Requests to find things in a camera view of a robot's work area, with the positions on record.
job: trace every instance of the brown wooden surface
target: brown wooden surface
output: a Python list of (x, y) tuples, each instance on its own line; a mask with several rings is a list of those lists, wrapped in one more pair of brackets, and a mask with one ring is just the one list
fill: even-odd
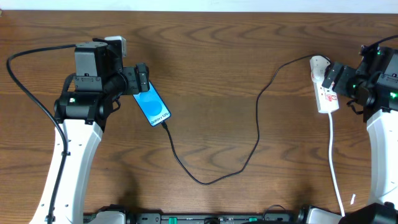
[[(0, 17), (0, 223), (27, 223), (49, 169), (53, 125), (6, 72), (15, 52), (122, 35), (125, 65), (146, 62), (173, 116), (177, 153), (198, 179), (239, 170), (256, 140), (255, 99), (276, 68), (320, 52), (357, 66), (361, 44), (396, 34), (398, 16), (181, 12), (5, 11)], [(390, 46), (398, 47), (390, 41)], [(21, 82), (52, 111), (72, 49), (12, 64)], [(345, 209), (363, 207), (370, 188), (366, 125), (340, 97), (335, 169)], [(132, 97), (121, 99), (95, 155), (85, 212), (120, 203), (165, 213), (262, 212), (303, 203), (338, 212), (327, 161), (328, 118), (318, 114), (308, 60), (280, 71), (259, 104), (261, 141), (247, 169), (211, 186), (175, 161), (166, 132), (152, 128)], [(352, 194), (355, 203), (350, 205)]]

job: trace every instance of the blue device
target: blue device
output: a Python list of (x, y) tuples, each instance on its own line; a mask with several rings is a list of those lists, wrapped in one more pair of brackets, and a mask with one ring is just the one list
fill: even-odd
[(140, 92), (133, 97), (152, 126), (158, 125), (172, 115), (151, 82), (149, 82), (149, 91)]

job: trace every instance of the wood grain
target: wood grain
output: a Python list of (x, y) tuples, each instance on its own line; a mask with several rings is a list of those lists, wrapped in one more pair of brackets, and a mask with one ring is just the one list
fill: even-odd
[[(0, 222), (27, 223), (49, 169), (51, 122), (9, 78), (15, 52), (122, 35), (125, 65), (145, 62), (170, 108), (177, 153), (198, 179), (239, 170), (256, 140), (256, 96), (283, 63), (316, 52), (356, 66), (361, 44), (396, 34), (398, 16), (184, 12), (4, 11), (0, 17)], [(386, 43), (398, 47), (397, 41)], [(21, 82), (52, 109), (75, 71), (72, 49), (12, 64)], [(85, 212), (111, 203), (165, 213), (262, 212), (303, 203), (338, 212), (327, 161), (328, 118), (318, 114), (308, 60), (280, 71), (259, 103), (261, 140), (247, 169), (211, 186), (192, 181), (167, 135), (128, 96), (107, 123), (91, 168)], [(370, 144), (362, 117), (340, 98), (335, 169), (345, 209), (366, 204)], [(356, 200), (350, 205), (352, 194)]]

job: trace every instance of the wooden tabletop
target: wooden tabletop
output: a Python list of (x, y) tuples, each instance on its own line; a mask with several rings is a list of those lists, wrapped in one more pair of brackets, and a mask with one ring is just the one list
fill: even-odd
[[(277, 67), (322, 53), (356, 67), (362, 44), (396, 34), (398, 16), (191, 12), (4, 11), (0, 17), (0, 222), (27, 223), (44, 188), (54, 127), (16, 87), (8, 56), (23, 50), (122, 35), (126, 66), (145, 62), (172, 112), (182, 162), (202, 181), (240, 170), (256, 138), (255, 100)], [(397, 41), (385, 43), (398, 47)], [(73, 49), (12, 63), (20, 81), (53, 111), (75, 71)], [(346, 211), (365, 206), (371, 175), (366, 125), (345, 106), (333, 113), (334, 160)], [(310, 64), (283, 68), (259, 101), (261, 140), (247, 169), (210, 186), (175, 161), (162, 127), (130, 96), (108, 118), (88, 183), (85, 212), (118, 203), (133, 211), (257, 213), (304, 203), (339, 212), (328, 165), (328, 116), (318, 114)], [(354, 204), (350, 205), (352, 195)]]

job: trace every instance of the white power strip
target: white power strip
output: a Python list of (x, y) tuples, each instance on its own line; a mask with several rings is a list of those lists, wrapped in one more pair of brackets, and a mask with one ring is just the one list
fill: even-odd
[(337, 110), (338, 100), (337, 94), (331, 90), (334, 83), (330, 88), (322, 86), (322, 82), (325, 79), (325, 70), (330, 62), (322, 56), (314, 56), (310, 60), (311, 65), (311, 79), (313, 81), (313, 87), (315, 89), (315, 98), (317, 99), (317, 106), (319, 113), (329, 113)]

